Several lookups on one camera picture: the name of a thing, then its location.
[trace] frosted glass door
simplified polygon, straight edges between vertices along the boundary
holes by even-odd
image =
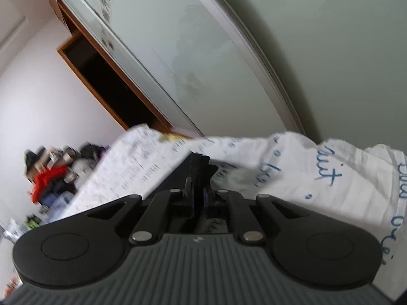
[[[204,135],[285,130],[226,32],[199,0],[84,0]]]

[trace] silver screw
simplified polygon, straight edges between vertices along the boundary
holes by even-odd
[[[134,241],[138,241],[138,242],[148,241],[152,237],[153,237],[153,234],[151,234],[150,232],[147,232],[147,231],[138,231],[132,235],[132,239]]]
[[[263,234],[258,231],[248,231],[243,234],[243,238],[248,242],[258,242],[263,239]]]

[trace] wooden frame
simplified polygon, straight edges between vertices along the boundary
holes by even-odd
[[[95,48],[95,50],[102,56],[102,58],[109,64],[109,66],[116,72],[116,74],[121,78],[121,80],[133,91],[133,93],[140,99],[140,101],[152,112],[152,114],[158,119],[158,121],[162,124],[162,127],[159,127],[159,131],[161,132],[171,132],[172,125],[168,122],[168,120],[157,110],[157,108],[150,102],[150,100],[141,92],[140,89],[133,83],[133,81],[125,74],[125,72],[116,64],[116,62],[109,56],[109,54],[99,45],[99,43],[93,38],[93,36],[86,30],[86,28],[81,24],[81,22],[72,14],[72,12],[65,6],[62,1],[58,1],[58,6],[62,12],[62,14],[70,19],[72,23],[78,29],[78,33],[74,33],[72,38],[65,42],[59,49],[58,52],[62,56],[62,58],[67,62],[70,68],[75,72],[78,78],[83,82],[87,89],[96,97],[96,99],[103,105],[103,107],[112,115],[112,117],[124,128],[128,129],[128,125],[126,125],[123,120],[113,111],[113,109],[106,103],[106,101],[95,91],[92,85],[83,77],[83,75],[76,70],[75,66],[73,66],[72,62],[68,60],[68,58],[63,53],[63,49],[65,49],[69,44],[75,41],[81,34],[86,38],[87,41]]]

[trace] red clothing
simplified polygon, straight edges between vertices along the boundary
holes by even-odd
[[[41,193],[44,191],[44,189],[46,188],[46,186],[52,179],[65,175],[67,171],[68,171],[68,168],[66,166],[62,166],[62,167],[55,167],[53,169],[46,170],[40,174],[37,174],[34,177],[35,186],[34,186],[33,192],[31,193],[31,196],[32,196],[31,200],[33,201],[33,203],[38,202],[39,196],[41,195]]]

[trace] pile of clothes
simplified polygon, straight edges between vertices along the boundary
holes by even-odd
[[[86,181],[106,151],[105,147],[86,143],[78,151],[71,147],[41,147],[25,153],[26,177],[33,184],[29,195],[33,203],[42,205],[41,214],[66,207]]]

